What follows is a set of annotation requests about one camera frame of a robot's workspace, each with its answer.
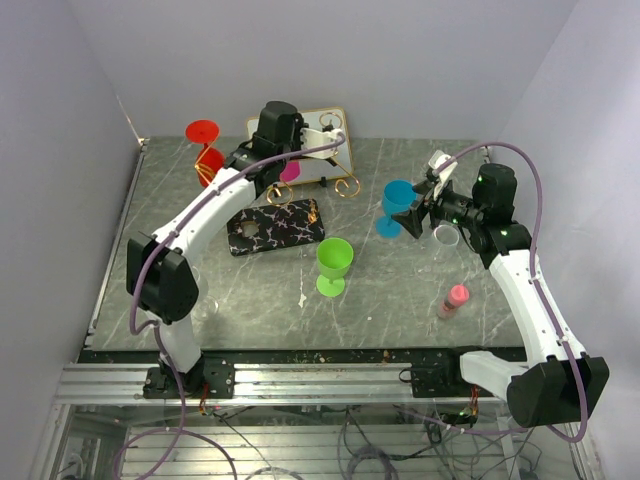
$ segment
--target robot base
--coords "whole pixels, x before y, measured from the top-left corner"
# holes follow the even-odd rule
[[[147,400],[180,398],[173,372],[162,360],[159,363],[159,367],[150,368],[147,372],[143,397]],[[202,356],[189,373],[181,377],[185,394],[189,397],[202,396],[207,385],[208,398],[233,398],[235,369],[224,359]]]

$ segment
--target glass panel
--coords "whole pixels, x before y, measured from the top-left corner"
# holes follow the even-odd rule
[[[465,406],[205,406],[204,415],[190,407],[185,429],[217,442],[243,480],[592,478],[577,473],[579,458],[546,428],[470,435],[423,419],[428,415],[478,433],[517,427],[503,406],[481,403],[470,429]],[[178,407],[77,407],[51,478],[111,480],[125,439],[160,429],[126,450],[120,475],[138,478],[162,458],[180,417]],[[223,453],[189,435],[180,438],[156,475],[164,480],[234,478]]]

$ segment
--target wire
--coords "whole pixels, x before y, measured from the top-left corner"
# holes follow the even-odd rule
[[[346,431],[347,431],[347,424],[349,422],[349,418],[353,419],[353,417],[350,417],[349,410],[347,408],[347,413],[344,416],[344,422],[342,423],[342,429],[338,434],[338,442],[336,445],[336,456],[338,459],[338,468],[340,469],[340,474],[342,475],[342,478],[344,480],[351,480],[353,477],[353,474],[355,473],[356,468],[363,460],[377,459],[377,460],[380,460],[380,462],[382,463],[385,469],[385,480],[398,480],[398,471],[391,464],[391,461],[390,461],[391,459],[389,458],[389,455],[387,455],[381,449],[374,447],[369,442],[369,440],[366,439],[366,436],[365,436],[365,439],[368,445],[358,449],[356,452],[353,452],[353,453],[351,452],[351,450],[349,450],[349,453],[351,453],[351,460],[349,460],[347,472],[345,473],[344,468],[342,467],[342,457],[340,455],[340,447],[341,447],[340,440],[344,438],[345,446],[346,446]]]
[[[436,425],[440,425],[441,427],[444,427],[447,430],[451,430],[455,433],[461,433],[464,435],[478,435],[480,437],[482,436],[491,436],[491,435],[508,435],[511,433],[526,433],[528,431],[528,429],[526,428],[511,428],[509,430],[476,430],[476,429],[466,429],[466,428],[460,428],[460,427],[456,427],[453,425],[450,425],[448,423],[443,422],[442,420],[438,419],[438,418],[433,418],[433,417],[428,417],[426,415],[423,415],[421,413],[415,412],[413,410],[408,410],[406,408],[402,408],[399,406],[394,405],[393,408],[395,408],[398,412],[404,413],[406,415],[411,415],[412,417],[418,418],[420,419],[422,422],[431,422],[431,423],[435,423]]]
[[[227,416],[226,414],[222,414],[222,415],[220,415],[220,417],[223,417],[225,420],[231,420],[232,418],[237,417],[238,415],[240,415],[240,414],[242,414],[244,412],[248,412],[249,410],[252,410],[254,408],[256,408],[256,407],[245,407],[242,410],[240,410],[239,412],[234,413],[233,415]]]
[[[489,468],[488,470],[485,470],[485,472],[478,477],[478,480],[482,480],[485,475],[487,475],[487,473],[489,473],[492,470],[495,470],[496,468],[498,468],[500,465],[502,465],[503,463],[505,463],[508,460],[511,459],[517,459],[518,455],[520,455],[520,453],[522,452],[522,450],[524,449],[525,445],[527,444],[527,442],[529,441],[529,438],[531,438],[531,435],[533,434],[533,428],[531,430],[529,430],[529,433],[527,434],[527,436],[524,438],[524,442],[522,443],[522,445],[520,446],[520,448],[518,449],[518,451],[516,453],[514,453],[513,455],[511,455],[510,457],[505,457],[502,460],[500,460],[498,463],[496,463],[493,467]],[[508,479],[511,479],[511,475],[513,474],[513,468],[516,466],[516,461],[513,462],[513,465],[511,465],[511,470],[509,472],[509,476],[507,477]]]
[[[271,465],[269,463],[269,460],[267,460],[264,455],[262,455],[262,452],[260,451],[260,449],[258,447],[256,447],[253,443],[251,443],[249,441],[249,439],[247,437],[245,437],[242,433],[240,433],[235,427],[232,427],[231,424],[229,422],[227,422],[226,419],[222,418],[219,415],[216,415],[215,413],[213,414],[214,417],[216,417],[218,420],[220,420],[221,422],[223,422],[227,427],[229,427],[231,430],[233,430],[233,432],[238,435],[240,438],[242,438],[245,442],[247,442],[247,445],[249,445],[251,448],[253,448],[258,455],[260,455],[260,458],[262,459],[262,461],[264,463],[267,464],[267,466],[269,467],[270,471],[273,473],[273,478],[274,480],[278,480],[278,477],[276,477],[276,472],[273,471],[273,465]]]
[[[67,471],[67,470],[69,470],[70,468],[75,467],[76,465],[77,465],[77,463],[76,463],[76,462],[71,462],[71,463],[69,463],[69,465],[67,465],[67,466],[66,466],[66,467],[64,467],[62,470],[60,470],[58,473],[56,473],[56,477],[57,477],[58,475],[63,474],[64,472],[66,472],[66,471]]]
[[[175,226],[175,229],[171,233],[169,233],[169,235],[167,235],[167,237],[165,239],[163,239],[161,242],[158,243],[156,248],[153,249],[151,254],[147,257],[146,261],[142,265],[142,268],[140,269],[140,274],[138,275],[138,279],[136,281],[136,285],[135,285],[135,288],[134,288],[134,291],[133,291],[133,299],[132,299],[132,302],[131,302],[131,309],[129,311],[129,331],[131,332],[132,335],[140,335],[147,327],[150,327],[150,326],[154,327],[154,336],[155,336],[155,339],[156,339],[156,343],[158,344],[158,348],[160,349],[160,354],[164,358],[165,363],[167,363],[169,365],[169,367],[171,368],[171,372],[173,373],[173,375],[174,375],[174,377],[176,379],[176,383],[178,385],[178,392],[180,394],[180,403],[181,403],[181,416],[180,416],[179,427],[177,429],[175,429],[175,433],[176,434],[175,434],[173,440],[171,441],[171,443],[169,444],[169,446],[167,447],[167,450],[165,451],[165,453],[162,455],[162,457],[160,457],[158,462],[153,467],[151,467],[151,469],[147,473],[145,473],[145,474],[141,475],[140,477],[138,477],[137,480],[145,480],[145,479],[149,478],[151,475],[154,474],[154,472],[156,470],[158,470],[158,468],[160,468],[160,466],[167,460],[167,458],[169,458],[169,455],[171,454],[171,451],[173,450],[173,448],[178,443],[178,439],[180,438],[180,435],[185,433],[185,434],[193,436],[193,434],[191,432],[187,432],[186,430],[184,430],[184,425],[185,425],[186,416],[187,416],[187,405],[186,405],[184,387],[182,386],[180,373],[178,372],[178,369],[176,368],[175,364],[173,363],[173,360],[171,359],[171,357],[169,355],[169,352],[167,352],[167,349],[164,347],[164,344],[162,343],[162,339],[160,337],[160,330],[159,330],[160,322],[158,320],[156,320],[156,319],[153,319],[153,320],[149,319],[149,320],[146,320],[145,322],[143,322],[142,325],[140,325],[140,326],[136,325],[136,315],[137,315],[138,305],[140,304],[140,296],[142,294],[142,287],[144,285],[145,279],[147,278],[149,270],[151,269],[151,266],[156,261],[156,258],[158,257],[158,255],[160,255],[160,253],[164,250],[165,247],[167,247],[167,246],[169,246],[171,244],[171,242],[187,226],[187,224],[191,221],[191,219],[205,205],[207,205],[213,198],[215,198],[216,196],[220,195],[220,192],[222,192],[223,190],[228,188],[234,182],[240,180],[241,178],[244,178],[248,173],[252,172],[253,170],[260,169],[260,168],[265,167],[266,165],[269,165],[271,163],[279,162],[281,160],[286,160],[288,158],[295,157],[295,156],[307,155],[309,153],[315,153],[315,152],[320,152],[320,151],[323,151],[323,150],[329,150],[329,149],[332,149],[332,148],[336,148],[336,147],[342,145],[347,140],[347,137],[342,132],[338,133],[338,137],[339,137],[339,139],[337,141],[335,141],[333,143],[330,143],[329,145],[323,145],[323,146],[320,146],[320,147],[309,148],[309,149],[300,150],[300,151],[296,151],[296,152],[282,153],[280,155],[275,155],[273,157],[266,158],[264,160],[260,160],[260,161],[258,161],[256,163],[253,163],[253,164],[249,165],[247,168],[243,169],[242,171],[240,171],[237,174],[233,175],[229,179],[225,180],[224,182],[222,182],[218,186],[217,189],[211,190],[198,203],[196,203],[191,208],[191,210],[189,210],[184,215],[182,220]],[[159,433],[157,430],[149,430],[148,432],[144,432],[144,433],[142,433],[140,435],[137,435],[132,440],[130,440],[129,442],[125,443],[125,445],[122,447],[122,449],[116,454],[116,456],[114,458],[114,462],[113,462],[113,474],[114,474],[113,477],[115,479],[121,478],[120,475],[119,475],[120,463],[121,463],[122,456],[124,455],[124,452],[126,451],[126,449],[129,448],[129,446],[133,442],[137,441],[138,439],[140,439],[142,437],[145,437],[147,435],[152,435],[153,433],[150,433],[150,432],[154,432],[154,431],[156,433]],[[224,453],[224,455],[227,457],[227,460],[231,464],[231,467],[232,467],[232,470],[233,470],[233,474],[234,474],[234,478],[237,479],[235,466],[233,465],[233,461],[231,460],[231,457],[229,457],[229,455],[224,451],[224,449],[222,447],[220,447],[220,445],[215,443],[213,440],[209,440],[209,439],[207,439],[207,437],[202,437],[202,438],[205,439],[205,441],[208,441],[209,443],[214,445],[216,448],[218,448],[220,451],[222,451]]]
[[[467,153],[473,152],[474,150],[478,150],[479,148],[483,148],[483,147],[503,147],[516,152],[518,155],[520,155],[524,159],[524,161],[529,166],[531,173],[533,174],[533,179],[536,184],[536,195],[538,199],[538,205],[536,208],[536,220],[533,227],[533,233],[531,235],[531,249],[530,249],[530,255],[529,255],[529,272],[531,273],[531,276],[532,276],[531,282],[536,290],[536,293],[538,294],[538,297],[540,298],[540,301],[542,302],[542,305],[544,306],[544,309],[547,312],[547,315],[549,316],[549,319],[551,320],[551,323],[553,324],[553,328],[556,331],[556,335],[558,336],[559,341],[561,341],[564,351],[567,354],[567,358],[569,359],[569,365],[571,367],[571,371],[573,372],[573,376],[576,381],[576,389],[578,390],[578,401],[580,403],[580,427],[578,428],[578,433],[576,433],[575,436],[570,437],[569,435],[558,430],[553,425],[549,425],[548,428],[563,440],[569,443],[578,443],[584,438],[585,434],[587,433],[587,422],[589,420],[587,392],[584,388],[582,375],[580,375],[578,362],[576,361],[576,358],[573,352],[571,351],[571,346],[569,345],[569,341],[566,339],[564,335],[564,332],[562,330],[562,325],[560,325],[560,321],[558,320],[558,317],[556,316],[553,310],[553,307],[551,306],[551,302],[547,298],[547,295],[545,294],[542,288],[542,285],[540,285],[539,278],[537,277],[537,275],[535,275],[535,272],[537,271],[536,252],[538,251],[538,235],[540,234],[540,224],[542,222],[542,199],[543,199],[542,181],[540,180],[538,169],[536,168],[531,158],[529,158],[529,156],[523,150],[516,147],[515,145],[511,145],[510,143],[506,143],[506,142],[482,142],[482,143],[476,143],[475,145],[471,145],[470,147],[467,147],[461,150],[460,152],[458,152],[457,154],[453,155],[446,162],[444,162],[442,165],[436,168],[434,173],[438,175],[440,172],[442,172],[445,168],[447,168],[453,162],[458,160],[460,157],[463,157]]]
[[[370,446],[370,447],[374,447],[374,445],[369,441],[369,439],[365,435],[364,431],[362,430],[362,427],[360,427],[360,424],[358,423],[358,421],[355,419],[355,417],[353,415],[351,415],[351,412],[349,411],[348,408],[347,408],[346,411],[347,411],[347,414],[345,416],[345,426],[348,426],[349,420],[351,420],[353,422],[353,425],[360,432],[360,435],[362,436],[364,441],[367,443],[367,445]],[[347,451],[352,456],[354,456],[355,453],[349,448],[349,445],[347,445],[347,429],[346,428],[342,432],[342,441],[343,441],[344,446],[347,449]],[[413,453],[411,453],[409,455],[398,455],[398,454],[386,454],[386,455],[389,457],[390,460],[393,460],[395,462],[403,462],[405,460],[410,460],[412,458],[425,458],[425,457],[427,457],[427,455],[420,455],[420,454],[424,453],[424,452],[427,452],[427,451],[429,451],[429,450],[431,450],[433,448],[434,448],[433,445],[429,445],[429,446],[421,448],[420,450],[417,450],[417,451],[415,451],[415,452],[413,452]]]
[[[286,468],[280,468],[280,467],[260,468],[255,472],[253,472],[251,475],[249,475],[247,478],[245,478],[245,480],[251,480],[253,477],[262,475],[263,473],[273,473],[274,475],[279,473],[282,475],[289,475],[290,477],[293,477],[296,480],[304,480],[304,478],[302,478],[302,476],[299,473],[292,472],[291,470],[287,470]]]
[[[74,452],[71,455],[69,455],[69,458],[72,458],[72,457],[78,459],[78,463],[80,463],[80,478],[83,478],[85,471],[84,471],[84,460],[82,459],[82,456]]]
[[[523,440],[518,440],[518,439],[514,439],[513,443],[522,443]],[[536,461],[535,464],[534,463],[530,463],[531,468],[529,469],[529,471],[534,472],[537,468],[538,468],[538,464],[540,463],[540,458],[542,457],[542,449],[537,446],[535,443],[529,442],[529,445],[532,446],[533,448],[535,448],[538,451],[538,456],[536,457]]]
[[[122,463],[122,457],[124,456],[125,452],[127,451],[127,449],[129,447],[131,447],[131,445],[133,445],[135,442],[137,442],[138,440],[140,440],[143,437],[146,437],[148,435],[156,435],[159,433],[167,433],[167,432],[173,432],[175,433],[173,439],[171,440],[171,443],[169,444],[169,446],[167,447],[167,449],[165,450],[164,454],[162,455],[162,457],[160,457],[160,459],[156,462],[156,464],[151,467],[151,469],[141,475],[140,477],[137,478],[137,480],[145,480],[147,478],[149,478],[150,476],[152,476],[156,470],[158,470],[158,468],[160,468],[162,466],[162,464],[167,460],[167,458],[169,458],[169,455],[171,454],[171,451],[173,450],[173,448],[176,446],[176,444],[178,443],[178,440],[180,439],[181,435],[188,435],[194,438],[199,438],[200,440],[209,443],[210,445],[214,446],[215,448],[217,448],[227,459],[227,462],[229,462],[229,465],[231,466],[231,471],[233,473],[233,478],[234,480],[238,480],[238,473],[236,472],[236,467],[233,464],[233,459],[231,458],[231,456],[229,456],[229,454],[227,453],[227,451],[222,448],[220,445],[218,445],[214,440],[205,437],[204,435],[200,435],[198,433],[194,433],[194,432],[190,432],[188,430],[184,429],[184,424],[186,422],[187,419],[187,401],[186,401],[186,396],[184,393],[184,387],[182,385],[182,379],[180,377],[180,373],[178,373],[178,369],[176,368],[175,364],[173,363],[173,360],[171,359],[171,357],[169,356],[167,349],[164,346],[164,343],[162,343],[162,338],[160,337],[160,329],[157,327],[157,325],[154,325],[153,328],[153,335],[156,339],[156,342],[158,344],[158,348],[160,349],[160,353],[164,356],[165,361],[169,364],[169,368],[171,368],[171,372],[173,373],[175,379],[176,379],[176,384],[178,385],[178,392],[180,394],[180,409],[181,409],[181,415],[180,415],[180,423],[178,425],[178,428],[154,428],[151,430],[147,430],[146,432],[143,432],[139,435],[136,435],[135,437],[133,437],[132,439],[130,439],[128,442],[126,442],[122,448],[116,453],[114,459],[113,459],[113,478],[115,480],[120,480],[122,477],[120,476],[120,468],[121,468],[121,463]]]

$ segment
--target clear plastic cup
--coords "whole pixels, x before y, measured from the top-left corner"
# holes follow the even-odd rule
[[[442,263],[456,253],[460,234],[451,225],[438,225],[429,237],[428,255],[430,260]]]

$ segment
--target cup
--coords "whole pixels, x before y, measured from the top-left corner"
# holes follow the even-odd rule
[[[376,222],[376,231],[384,238],[395,238],[402,232],[402,226],[391,219],[391,215],[409,210],[417,198],[412,185],[406,180],[393,180],[384,187],[382,209],[385,216]]]
[[[344,291],[344,276],[353,262],[353,247],[342,238],[327,238],[316,251],[320,276],[316,280],[318,291],[325,297],[337,297]]]
[[[451,225],[438,225],[429,237],[428,252],[432,261],[442,263],[456,253],[460,234]]]

